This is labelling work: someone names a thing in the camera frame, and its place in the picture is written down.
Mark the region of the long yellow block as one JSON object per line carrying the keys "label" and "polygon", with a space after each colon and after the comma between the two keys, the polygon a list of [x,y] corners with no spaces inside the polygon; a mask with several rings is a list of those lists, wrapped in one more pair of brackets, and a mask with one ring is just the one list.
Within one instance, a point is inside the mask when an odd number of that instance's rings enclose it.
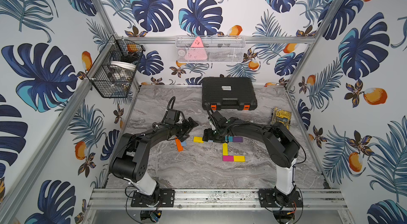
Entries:
{"label": "long yellow block", "polygon": [[222,153],[223,153],[223,156],[228,156],[229,155],[228,144],[227,143],[222,144]]}

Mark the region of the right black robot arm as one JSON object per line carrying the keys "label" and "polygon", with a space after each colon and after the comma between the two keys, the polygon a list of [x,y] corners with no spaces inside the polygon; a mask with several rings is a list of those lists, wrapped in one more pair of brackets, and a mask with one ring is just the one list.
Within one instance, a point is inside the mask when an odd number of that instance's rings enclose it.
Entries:
{"label": "right black robot arm", "polygon": [[236,136],[264,143],[276,165],[275,189],[284,195],[295,190],[294,166],[301,146],[284,124],[258,124],[235,117],[227,119],[218,111],[207,113],[212,128],[204,130],[203,141],[226,143],[228,137]]}

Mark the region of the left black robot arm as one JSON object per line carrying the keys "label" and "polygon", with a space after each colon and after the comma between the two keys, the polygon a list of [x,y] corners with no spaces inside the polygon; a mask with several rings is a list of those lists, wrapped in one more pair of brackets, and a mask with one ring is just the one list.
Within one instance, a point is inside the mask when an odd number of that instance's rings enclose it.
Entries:
{"label": "left black robot arm", "polygon": [[122,135],[111,154],[109,172],[129,182],[141,194],[153,195],[158,183],[147,173],[150,149],[172,137],[185,141],[197,126],[198,123],[189,117],[181,123],[156,123],[145,132]]}

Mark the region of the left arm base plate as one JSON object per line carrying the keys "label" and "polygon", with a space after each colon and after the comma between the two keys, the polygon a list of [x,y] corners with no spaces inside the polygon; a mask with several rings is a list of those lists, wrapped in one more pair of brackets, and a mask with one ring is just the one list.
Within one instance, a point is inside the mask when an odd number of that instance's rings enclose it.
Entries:
{"label": "left arm base plate", "polygon": [[172,208],[175,200],[175,190],[156,189],[152,195],[136,192],[131,198],[133,208]]}

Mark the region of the magenta block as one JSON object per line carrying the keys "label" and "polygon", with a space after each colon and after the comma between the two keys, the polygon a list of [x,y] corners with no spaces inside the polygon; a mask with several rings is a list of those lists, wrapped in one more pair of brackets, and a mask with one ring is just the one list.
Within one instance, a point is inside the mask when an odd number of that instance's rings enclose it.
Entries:
{"label": "magenta block", "polygon": [[225,155],[225,156],[222,156],[222,160],[225,162],[233,162],[234,156]]}

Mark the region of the orange block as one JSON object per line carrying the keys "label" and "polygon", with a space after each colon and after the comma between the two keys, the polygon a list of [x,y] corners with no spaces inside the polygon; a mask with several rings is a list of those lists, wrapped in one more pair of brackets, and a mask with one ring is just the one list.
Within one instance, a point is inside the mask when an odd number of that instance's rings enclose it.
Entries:
{"label": "orange block", "polygon": [[183,145],[182,145],[181,141],[179,139],[176,139],[175,142],[176,142],[178,152],[182,152],[183,151]]}

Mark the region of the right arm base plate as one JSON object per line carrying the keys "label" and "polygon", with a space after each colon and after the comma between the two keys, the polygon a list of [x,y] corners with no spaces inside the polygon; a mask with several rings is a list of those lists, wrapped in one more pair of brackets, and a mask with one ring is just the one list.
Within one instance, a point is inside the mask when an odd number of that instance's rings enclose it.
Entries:
{"label": "right arm base plate", "polygon": [[303,207],[303,199],[299,190],[294,187],[288,195],[274,189],[260,189],[258,191],[259,202],[262,208],[292,208]]}

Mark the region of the purple block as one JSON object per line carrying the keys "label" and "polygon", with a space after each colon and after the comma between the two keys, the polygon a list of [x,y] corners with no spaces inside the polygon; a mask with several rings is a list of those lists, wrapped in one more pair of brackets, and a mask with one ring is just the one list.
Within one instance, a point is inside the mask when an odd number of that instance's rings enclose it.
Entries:
{"label": "purple block", "polygon": [[243,142],[243,137],[233,137],[233,142]]}

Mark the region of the small yellow block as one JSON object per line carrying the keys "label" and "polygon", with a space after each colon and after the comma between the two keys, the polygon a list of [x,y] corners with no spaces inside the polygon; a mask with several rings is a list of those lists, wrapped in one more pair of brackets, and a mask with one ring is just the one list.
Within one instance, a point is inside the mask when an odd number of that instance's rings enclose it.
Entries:
{"label": "small yellow block", "polygon": [[204,143],[202,137],[194,137],[193,141],[196,143]]}

